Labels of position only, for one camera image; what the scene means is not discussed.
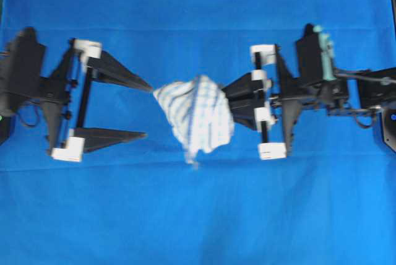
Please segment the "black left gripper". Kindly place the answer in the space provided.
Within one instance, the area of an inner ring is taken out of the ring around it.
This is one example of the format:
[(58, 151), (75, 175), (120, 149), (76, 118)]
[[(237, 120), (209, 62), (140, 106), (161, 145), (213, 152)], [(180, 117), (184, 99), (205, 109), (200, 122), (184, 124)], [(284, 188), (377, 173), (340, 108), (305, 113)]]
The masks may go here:
[(137, 90), (153, 90), (153, 87), (143, 78), (132, 73), (107, 51), (103, 51), (100, 42), (71, 40), (57, 68), (49, 77), (41, 79), (39, 103), (48, 129), (48, 155), (55, 160), (80, 162), (83, 150), (84, 153), (90, 153), (105, 147), (145, 138), (147, 136), (145, 132), (75, 128), (74, 135), (66, 139), (66, 145), (57, 146), (62, 121), (71, 118), (71, 112), (64, 111), (64, 108), (71, 100), (67, 87), (76, 86), (76, 83), (69, 78), (75, 55), (80, 56), (80, 62), (87, 68), (84, 85), (90, 85), (91, 81), (96, 81)]

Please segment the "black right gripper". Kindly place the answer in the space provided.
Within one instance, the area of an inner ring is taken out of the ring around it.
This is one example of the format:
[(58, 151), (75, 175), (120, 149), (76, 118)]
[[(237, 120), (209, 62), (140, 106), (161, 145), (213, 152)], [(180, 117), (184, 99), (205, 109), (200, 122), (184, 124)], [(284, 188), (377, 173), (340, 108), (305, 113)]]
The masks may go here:
[[(262, 142), (258, 145), (260, 158), (283, 159), (291, 154), (293, 130), (301, 112), (340, 108), (348, 100), (348, 86), (345, 80), (338, 79), (304, 87), (299, 77), (291, 75), (277, 45), (253, 45), (250, 53), (256, 70), (223, 87), (222, 92), (230, 101), (234, 122), (262, 133)], [(268, 64), (276, 67), (279, 93), (273, 93), (265, 100), (265, 93), (274, 86), (262, 70)], [(269, 142), (268, 132), (276, 122), (271, 109), (276, 108), (282, 110), (283, 140)]]

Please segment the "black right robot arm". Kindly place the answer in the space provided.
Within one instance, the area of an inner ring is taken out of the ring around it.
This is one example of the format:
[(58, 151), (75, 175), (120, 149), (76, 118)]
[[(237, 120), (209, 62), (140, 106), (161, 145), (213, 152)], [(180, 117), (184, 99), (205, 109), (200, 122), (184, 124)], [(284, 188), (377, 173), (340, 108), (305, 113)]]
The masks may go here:
[(288, 70), (277, 45), (252, 52), (255, 68), (222, 90), (233, 119), (262, 136), (262, 160), (291, 154), (293, 128), (303, 110), (329, 116), (366, 116), (372, 122), (395, 104), (395, 69), (342, 72), (330, 48), (297, 46), (299, 77)]

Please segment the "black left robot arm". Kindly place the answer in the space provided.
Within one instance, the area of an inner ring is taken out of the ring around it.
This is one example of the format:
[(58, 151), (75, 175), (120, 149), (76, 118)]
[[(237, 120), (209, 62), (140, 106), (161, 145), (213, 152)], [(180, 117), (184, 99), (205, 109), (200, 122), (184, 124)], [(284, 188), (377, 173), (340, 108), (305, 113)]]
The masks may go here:
[[(48, 77), (41, 76), (45, 46), (35, 38), (18, 37), (10, 45), (7, 57), (1, 60), (1, 116), (14, 116), (29, 101), (38, 105), (48, 128), (47, 153), (55, 160), (80, 162), (85, 153), (132, 142), (146, 136), (144, 132), (84, 127), (90, 84), (93, 81), (151, 92), (152, 87), (103, 50), (101, 43), (73, 39), (58, 67)], [(77, 124), (60, 144), (63, 120), (70, 119), (68, 110), (71, 90), (77, 86), (69, 78), (75, 57), (85, 72), (85, 82)]]

